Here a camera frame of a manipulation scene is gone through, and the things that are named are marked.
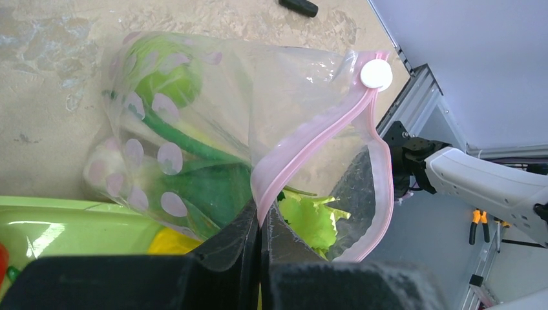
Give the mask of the green plastic tray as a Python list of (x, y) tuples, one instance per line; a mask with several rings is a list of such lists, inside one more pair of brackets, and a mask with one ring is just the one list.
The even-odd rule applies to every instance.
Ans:
[(1, 197), (1, 248), (18, 271), (46, 256), (145, 254), (161, 229), (115, 203)]

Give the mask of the toy bok choy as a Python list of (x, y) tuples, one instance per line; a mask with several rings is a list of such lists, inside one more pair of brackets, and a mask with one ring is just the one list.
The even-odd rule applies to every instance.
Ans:
[(116, 203), (202, 243), (231, 223), (252, 197), (245, 165), (202, 159), (171, 142), (146, 147), (137, 138), (99, 143), (83, 178)]

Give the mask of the black hammer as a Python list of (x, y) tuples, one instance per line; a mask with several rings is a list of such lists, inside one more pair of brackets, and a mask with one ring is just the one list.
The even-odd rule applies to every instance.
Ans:
[(278, 0), (278, 2), (284, 8), (310, 18), (315, 17), (319, 11), (319, 7), (308, 0)]

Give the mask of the toy green apple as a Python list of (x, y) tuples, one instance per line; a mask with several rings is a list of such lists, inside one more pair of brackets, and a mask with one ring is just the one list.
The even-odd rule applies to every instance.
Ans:
[(182, 34), (145, 34), (125, 53), (122, 85), (148, 105), (155, 95), (162, 94), (179, 109), (188, 106), (202, 89), (202, 64), (193, 43)]

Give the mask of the toy red pepper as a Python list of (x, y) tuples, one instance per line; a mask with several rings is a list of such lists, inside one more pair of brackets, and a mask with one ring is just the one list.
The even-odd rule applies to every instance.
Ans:
[(3, 281), (6, 277), (6, 272), (9, 266), (10, 255), (8, 250), (3, 244), (0, 244), (0, 284), (3, 284)]

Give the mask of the toy yellow lemon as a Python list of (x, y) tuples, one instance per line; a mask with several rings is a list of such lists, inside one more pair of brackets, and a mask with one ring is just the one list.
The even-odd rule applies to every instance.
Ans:
[(202, 245), (195, 240), (170, 228), (160, 229), (154, 236), (147, 254), (176, 255), (187, 254)]

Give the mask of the aluminium table frame rail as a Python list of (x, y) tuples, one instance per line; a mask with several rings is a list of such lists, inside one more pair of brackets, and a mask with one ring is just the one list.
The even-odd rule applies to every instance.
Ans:
[(377, 131), (389, 145), (420, 137), (446, 142), (462, 151), (467, 148), (467, 139), (427, 64), (414, 69)]

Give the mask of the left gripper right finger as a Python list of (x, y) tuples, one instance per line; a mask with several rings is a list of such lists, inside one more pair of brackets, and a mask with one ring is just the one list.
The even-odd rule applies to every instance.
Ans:
[(327, 262), (284, 222), (276, 205), (262, 224), (263, 309), (447, 309), (437, 280), (401, 262)]

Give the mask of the clear zip top bag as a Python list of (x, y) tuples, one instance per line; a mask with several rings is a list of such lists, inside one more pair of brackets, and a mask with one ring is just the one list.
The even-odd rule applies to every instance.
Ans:
[[(144, 122), (144, 100), (122, 85), (125, 53), (151, 32), (112, 37), (101, 55), (100, 96), (110, 134), (169, 142)], [(162, 120), (248, 163), (262, 226), (273, 205), (289, 228), (327, 261), (360, 262), (383, 239), (394, 209), (388, 144), (377, 131), (380, 92), (392, 82), (389, 52), (344, 54), (211, 36), (189, 36), (202, 89), (177, 108), (157, 94)]]

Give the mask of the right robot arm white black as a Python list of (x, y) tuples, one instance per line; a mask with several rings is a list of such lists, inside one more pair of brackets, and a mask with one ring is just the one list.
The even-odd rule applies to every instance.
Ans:
[(488, 217), (525, 233), (547, 247), (547, 166), (520, 170), (465, 154), (451, 144), (412, 137), (400, 121), (383, 139), (390, 147), (397, 198), (425, 191), (455, 196), (473, 206), (469, 244), (478, 225), (490, 241)]

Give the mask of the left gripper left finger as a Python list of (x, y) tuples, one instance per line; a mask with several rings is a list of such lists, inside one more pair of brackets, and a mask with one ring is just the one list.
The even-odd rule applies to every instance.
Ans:
[(249, 201), (218, 234), (185, 255), (40, 258), (24, 268), (2, 309), (253, 309), (260, 248)]

